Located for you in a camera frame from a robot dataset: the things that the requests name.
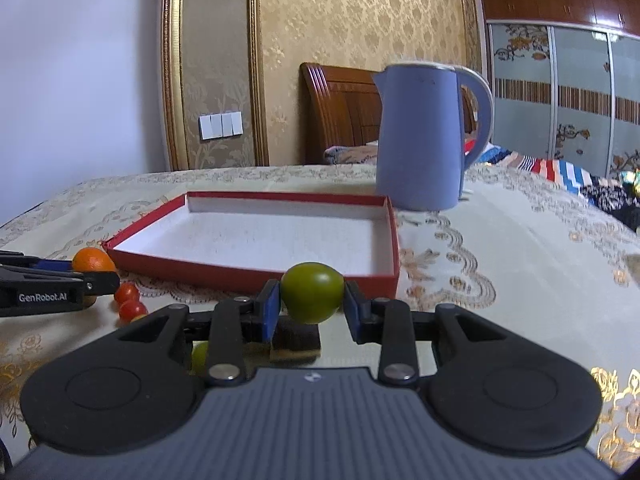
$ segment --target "light switch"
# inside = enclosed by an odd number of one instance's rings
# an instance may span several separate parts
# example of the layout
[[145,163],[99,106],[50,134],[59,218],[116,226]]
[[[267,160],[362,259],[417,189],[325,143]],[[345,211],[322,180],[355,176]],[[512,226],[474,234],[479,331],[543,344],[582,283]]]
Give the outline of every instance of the light switch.
[[213,131],[211,129],[211,116],[209,115],[201,115],[198,118],[198,123],[200,125],[200,136],[202,140],[213,139]]
[[234,135],[242,135],[242,114],[240,112],[231,112],[231,125]]
[[222,136],[231,137],[234,134],[234,127],[231,121],[231,114],[222,114]]
[[222,114],[211,116],[211,129],[213,137],[222,137]]

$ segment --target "gold picture frame molding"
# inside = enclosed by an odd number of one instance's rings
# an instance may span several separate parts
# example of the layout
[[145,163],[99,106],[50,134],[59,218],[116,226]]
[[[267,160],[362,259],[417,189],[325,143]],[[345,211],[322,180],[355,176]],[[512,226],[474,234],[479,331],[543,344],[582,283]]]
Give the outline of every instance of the gold picture frame molding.
[[260,0],[247,0],[249,28],[249,99],[254,131],[256,166],[269,165],[267,119],[264,107],[264,73],[262,70],[262,31],[260,30]]
[[182,100],[182,0],[162,0],[161,81],[164,134],[172,171],[190,169]]

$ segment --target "bed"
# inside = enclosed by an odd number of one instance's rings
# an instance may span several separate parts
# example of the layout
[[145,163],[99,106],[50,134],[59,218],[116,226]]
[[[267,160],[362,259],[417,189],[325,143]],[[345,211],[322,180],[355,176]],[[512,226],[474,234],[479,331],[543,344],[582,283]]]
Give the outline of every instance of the bed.
[[[310,113],[305,141],[306,164],[325,163],[325,151],[334,147],[358,148],[378,140],[382,102],[371,78],[371,70],[303,63],[300,72],[310,97]],[[465,132],[476,129],[472,100],[463,88]],[[351,157],[374,153],[359,149]]]
[[[308,164],[371,164],[378,156],[382,102],[371,77],[357,68],[303,63],[300,66],[310,96],[306,160]],[[463,87],[465,151],[475,142],[473,99]],[[632,186],[591,174],[565,160],[545,160],[491,143],[477,162],[539,174],[569,193],[637,231],[640,200]]]

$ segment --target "wooden headboard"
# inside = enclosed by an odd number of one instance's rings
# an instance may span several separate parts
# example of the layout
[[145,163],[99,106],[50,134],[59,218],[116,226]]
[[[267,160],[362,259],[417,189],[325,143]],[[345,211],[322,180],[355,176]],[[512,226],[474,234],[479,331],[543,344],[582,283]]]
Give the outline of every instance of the wooden headboard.
[[[303,63],[300,70],[311,98],[305,139],[305,163],[322,164],[331,146],[362,146],[378,140],[382,102],[370,70]],[[466,95],[465,131],[475,129]]]

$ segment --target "kettle lid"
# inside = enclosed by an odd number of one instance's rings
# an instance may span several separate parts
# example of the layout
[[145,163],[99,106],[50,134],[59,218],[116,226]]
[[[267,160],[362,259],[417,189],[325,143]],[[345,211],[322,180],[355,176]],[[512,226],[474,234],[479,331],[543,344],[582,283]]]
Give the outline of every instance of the kettle lid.
[[430,68],[437,68],[440,70],[449,70],[450,72],[455,72],[458,68],[456,65],[437,63],[435,61],[423,61],[420,59],[396,61],[389,63],[385,68],[389,68],[391,66],[428,66]]

